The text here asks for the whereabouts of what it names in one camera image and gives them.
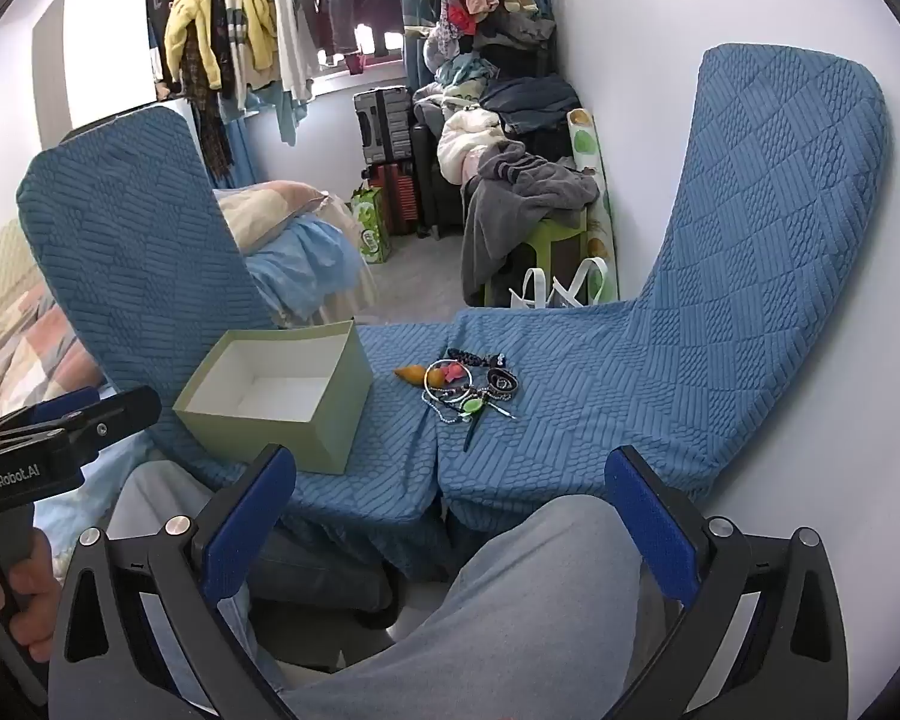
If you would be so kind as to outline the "yellow hanging jacket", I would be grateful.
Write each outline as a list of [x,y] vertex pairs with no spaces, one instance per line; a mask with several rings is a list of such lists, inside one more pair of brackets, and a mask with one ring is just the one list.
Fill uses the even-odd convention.
[[183,49],[187,42],[190,26],[196,31],[199,57],[205,67],[209,87],[214,91],[222,88],[221,69],[211,46],[212,0],[173,0],[170,15],[164,31],[164,50],[170,78],[180,80]]

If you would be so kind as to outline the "fruit print rolled mat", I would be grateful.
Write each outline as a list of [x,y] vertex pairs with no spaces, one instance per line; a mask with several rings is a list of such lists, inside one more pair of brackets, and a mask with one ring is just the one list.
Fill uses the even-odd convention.
[[575,169],[589,176],[598,187],[598,199],[587,206],[587,255],[600,260],[598,270],[589,278],[589,301],[606,304],[619,299],[616,241],[611,220],[610,192],[601,159],[600,142],[592,114],[576,107],[566,115],[571,135]]

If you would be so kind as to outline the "black woven bangle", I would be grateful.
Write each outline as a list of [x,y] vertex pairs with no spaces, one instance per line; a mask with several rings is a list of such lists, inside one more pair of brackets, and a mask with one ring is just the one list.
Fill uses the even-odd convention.
[[510,400],[510,398],[518,392],[520,382],[518,382],[518,379],[514,374],[507,371],[507,369],[502,369],[502,367],[489,367],[486,371],[486,385],[487,392],[493,395],[494,398]]

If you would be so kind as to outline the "blue textured sofa cover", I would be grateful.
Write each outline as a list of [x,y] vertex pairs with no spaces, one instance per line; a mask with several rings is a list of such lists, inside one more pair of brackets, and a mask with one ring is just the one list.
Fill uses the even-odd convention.
[[[555,497],[600,493],[621,445],[702,499],[839,302],[878,203],[889,130],[880,83],[854,60],[707,50],[670,222],[639,296],[362,327],[374,383],[346,471],[301,473],[284,527],[313,548],[429,580],[458,559],[440,511],[471,532],[504,532]],[[43,151],[17,208],[48,288],[121,390],[147,385],[172,405],[224,333],[271,322],[171,110]],[[468,398],[486,403],[468,452],[464,402],[437,405],[393,374],[447,358],[473,374]],[[487,392],[489,367],[520,382],[510,400]]]

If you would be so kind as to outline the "red bead silver hoop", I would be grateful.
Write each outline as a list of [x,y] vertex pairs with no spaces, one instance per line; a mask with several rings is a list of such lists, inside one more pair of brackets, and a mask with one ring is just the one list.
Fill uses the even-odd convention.
[[437,405],[458,405],[473,392],[473,374],[456,359],[439,359],[430,364],[422,379],[422,396]]

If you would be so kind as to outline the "green shopping bag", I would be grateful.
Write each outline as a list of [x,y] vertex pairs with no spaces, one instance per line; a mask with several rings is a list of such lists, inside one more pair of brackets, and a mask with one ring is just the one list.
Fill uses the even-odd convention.
[[367,263],[383,263],[390,257],[390,234],[385,218],[385,193],[363,185],[351,195],[352,216],[359,226],[359,249]]

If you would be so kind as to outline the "light blue bed quilt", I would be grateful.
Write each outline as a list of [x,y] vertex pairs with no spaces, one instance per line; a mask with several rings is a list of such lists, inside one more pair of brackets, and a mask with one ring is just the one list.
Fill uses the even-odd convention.
[[294,218],[244,262],[281,325],[310,322],[329,296],[356,288],[364,266],[344,232],[312,213]]

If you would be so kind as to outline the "person's grey trouser leg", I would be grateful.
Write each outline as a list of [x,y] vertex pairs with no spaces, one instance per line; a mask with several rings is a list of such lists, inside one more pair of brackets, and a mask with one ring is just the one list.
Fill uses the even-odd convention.
[[[119,495],[109,537],[159,532],[211,491],[171,461],[148,461]],[[383,575],[273,533],[261,569],[290,596],[383,601]],[[415,631],[329,678],[291,688],[256,642],[250,592],[219,603],[233,637],[297,718],[603,718],[637,639],[640,559],[608,502],[564,496],[487,541]]]

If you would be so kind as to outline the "white tote bag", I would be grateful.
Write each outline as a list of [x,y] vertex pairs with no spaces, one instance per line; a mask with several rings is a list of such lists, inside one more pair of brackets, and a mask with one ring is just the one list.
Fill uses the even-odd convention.
[[518,291],[510,291],[512,309],[559,309],[585,307],[603,301],[610,286],[610,270],[600,257],[587,257],[580,262],[569,284],[556,277],[546,277],[539,266],[528,268]]

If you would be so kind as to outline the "black suitcase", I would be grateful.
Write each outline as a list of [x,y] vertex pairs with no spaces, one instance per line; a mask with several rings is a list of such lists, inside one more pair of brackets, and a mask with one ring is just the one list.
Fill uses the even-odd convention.
[[413,99],[406,86],[377,86],[352,98],[369,166],[413,158]]

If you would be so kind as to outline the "cream fluffy garment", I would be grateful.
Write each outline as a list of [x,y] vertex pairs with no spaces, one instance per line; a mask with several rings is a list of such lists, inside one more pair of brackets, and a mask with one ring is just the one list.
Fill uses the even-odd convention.
[[450,115],[437,142],[440,174],[450,184],[463,184],[463,163],[475,148],[504,140],[500,117],[482,107],[463,109]]

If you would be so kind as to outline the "grey fleece blanket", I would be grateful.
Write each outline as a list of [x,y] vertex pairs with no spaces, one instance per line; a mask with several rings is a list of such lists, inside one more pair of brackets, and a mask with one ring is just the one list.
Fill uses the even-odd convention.
[[475,305],[484,285],[540,221],[578,215],[600,199],[600,188],[593,177],[530,153],[521,142],[500,140],[481,154],[461,195],[461,288],[464,300]]

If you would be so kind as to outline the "orange gourd ornament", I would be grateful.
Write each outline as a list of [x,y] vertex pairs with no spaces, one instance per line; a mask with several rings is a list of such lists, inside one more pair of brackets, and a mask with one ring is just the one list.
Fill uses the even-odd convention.
[[442,388],[445,385],[439,366],[424,367],[413,364],[413,366],[398,367],[393,374],[413,387]]

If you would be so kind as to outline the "pink hat hair clip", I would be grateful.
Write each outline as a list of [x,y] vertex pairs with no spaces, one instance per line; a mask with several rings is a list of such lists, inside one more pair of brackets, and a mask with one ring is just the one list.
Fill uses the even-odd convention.
[[440,368],[440,372],[442,372],[443,382],[445,383],[457,382],[457,380],[463,380],[468,377],[466,367],[457,361],[447,362]]

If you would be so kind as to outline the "green plastic stool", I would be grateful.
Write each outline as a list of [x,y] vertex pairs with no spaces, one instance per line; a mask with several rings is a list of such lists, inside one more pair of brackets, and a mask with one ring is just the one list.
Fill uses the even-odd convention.
[[551,288],[553,278],[572,278],[578,264],[587,257],[587,213],[575,215],[577,224],[561,223],[544,218],[530,237],[510,250],[499,270],[482,288],[482,302],[486,307],[505,307],[510,304],[509,291],[518,291],[528,268],[544,271],[544,284]]

